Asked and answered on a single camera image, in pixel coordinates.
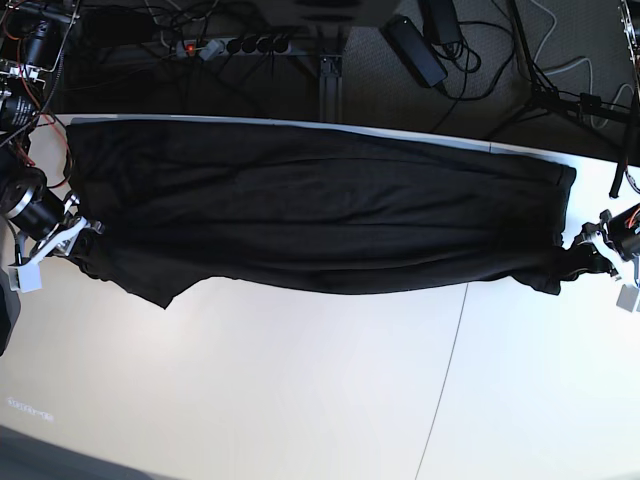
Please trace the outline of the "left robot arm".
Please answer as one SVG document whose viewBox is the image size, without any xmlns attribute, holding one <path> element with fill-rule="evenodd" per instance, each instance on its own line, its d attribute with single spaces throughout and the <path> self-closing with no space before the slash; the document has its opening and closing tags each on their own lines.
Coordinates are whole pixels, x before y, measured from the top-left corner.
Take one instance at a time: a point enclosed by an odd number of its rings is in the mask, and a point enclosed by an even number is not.
<svg viewBox="0 0 640 480">
<path fill-rule="evenodd" d="M 617 87 L 611 100 L 596 99 L 593 78 L 588 78 L 588 91 L 579 96 L 579 113 L 587 115 L 588 125 L 600 132 L 606 123 L 613 123 L 614 116 L 624 126 L 621 152 L 615 164 L 615 172 L 609 198 L 615 199 L 623 185 L 634 193 L 639 192 L 639 180 L 631 173 L 632 160 L 639 154 L 639 3 L 618 1 L 617 13 L 624 37 L 625 57 L 629 62 L 630 79 Z M 639 206 L 634 205 L 621 214 L 604 212 L 599 223 L 587 225 L 576 239 L 587 243 L 612 265 L 614 274 L 625 282 L 639 284 Z"/>
</svg>

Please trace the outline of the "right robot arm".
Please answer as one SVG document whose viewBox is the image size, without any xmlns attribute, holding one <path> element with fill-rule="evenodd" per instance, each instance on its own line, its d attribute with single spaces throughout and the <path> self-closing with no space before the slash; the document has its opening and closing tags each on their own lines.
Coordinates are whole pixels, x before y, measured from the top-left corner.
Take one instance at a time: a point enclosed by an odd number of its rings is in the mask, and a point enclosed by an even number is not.
<svg viewBox="0 0 640 480">
<path fill-rule="evenodd" d="M 68 184 L 71 149 L 51 105 L 62 79 L 65 44 L 79 19 L 77 1 L 4 1 L 1 4 L 1 216 L 14 239 L 17 267 L 49 256 L 67 256 L 84 229 L 100 223 L 78 215 Z M 62 179 L 49 182 L 31 158 L 30 136 L 48 127 L 61 142 Z"/>
</svg>

